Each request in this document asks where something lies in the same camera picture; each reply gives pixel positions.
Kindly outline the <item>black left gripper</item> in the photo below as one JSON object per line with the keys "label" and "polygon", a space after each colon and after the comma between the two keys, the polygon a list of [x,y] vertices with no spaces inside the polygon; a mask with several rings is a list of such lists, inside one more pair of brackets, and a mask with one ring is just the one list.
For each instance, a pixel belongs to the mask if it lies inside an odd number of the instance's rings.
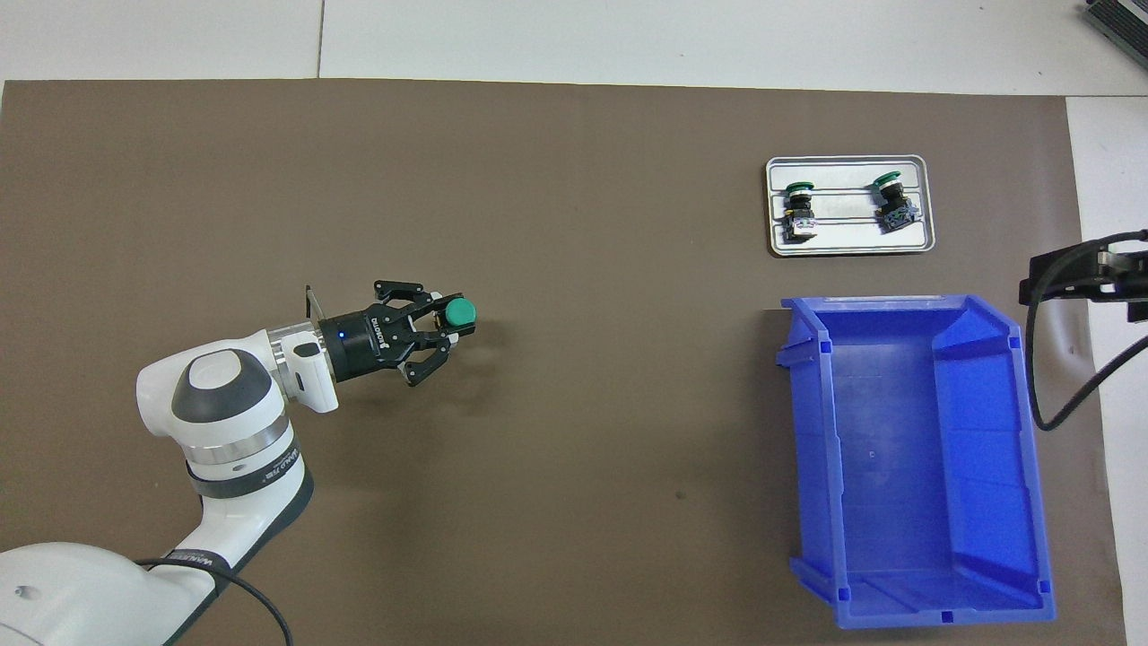
{"label": "black left gripper", "polygon": [[437,328],[465,326],[460,293],[428,291],[418,283],[377,281],[377,305],[320,320],[332,375],[336,383],[377,371],[400,371],[408,386],[420,386],[447,364],[456,336],[417,332],[427,319]]}

